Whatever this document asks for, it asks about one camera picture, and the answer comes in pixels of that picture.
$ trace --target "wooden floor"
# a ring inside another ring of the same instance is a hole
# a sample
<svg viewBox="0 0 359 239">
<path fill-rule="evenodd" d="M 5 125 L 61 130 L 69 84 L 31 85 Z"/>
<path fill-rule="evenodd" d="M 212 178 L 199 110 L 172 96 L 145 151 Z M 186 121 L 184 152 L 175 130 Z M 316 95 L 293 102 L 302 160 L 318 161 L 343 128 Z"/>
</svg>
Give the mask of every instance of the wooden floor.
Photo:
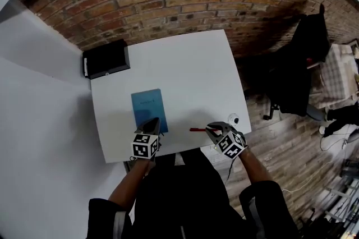
<svg viewBox="0 0 359 239">
<path fill-rule="evenodd" d="M 318 198 L 328 186 L 338 183 L 340 166 L 349 154 L 342 152 L 340 142 L 329 151 L 321 151 L 319 124 L 307 117 L 276 111 L 272 120 L 264 121 L 262 117 L 268 114 L 269 106 L 264 96 L 253 96 L 247 101 L 252 126 L 252 132 L 246 135 L 247 143 L 282 189 L 300 189 L 283 191 L 288 209 L 300 226 L 300 216 L 312 207 L 323 209 L 328 203 Z M 212 146 L 202 150 L 225 181 L 231 160 L 219 155 Z M 231 205 L 241 215 L 238 196 L 249 184 L 241 161 L 235 160 L 226 188 Z"/>
</svg>

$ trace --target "black chair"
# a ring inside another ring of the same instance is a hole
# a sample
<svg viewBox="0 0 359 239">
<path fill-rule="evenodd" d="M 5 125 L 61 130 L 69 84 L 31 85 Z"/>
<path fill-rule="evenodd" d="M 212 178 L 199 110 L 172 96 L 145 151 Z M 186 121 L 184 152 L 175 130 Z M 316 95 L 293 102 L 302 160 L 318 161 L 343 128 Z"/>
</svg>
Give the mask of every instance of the black chair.
<svg viewBox="0 0 359 239">
<path fill-rule="evenodd" d="M 275 53 L 275 65 L 269 70 L 266 94 L 269 97 L 271 120 L 273 112 L 307 115 L 311 72 L 307 61 L 325 62 L 330 42 L 324 20 L 324 6 L 316 15 L 302 15 L 291 42 Z"/>
</svg>

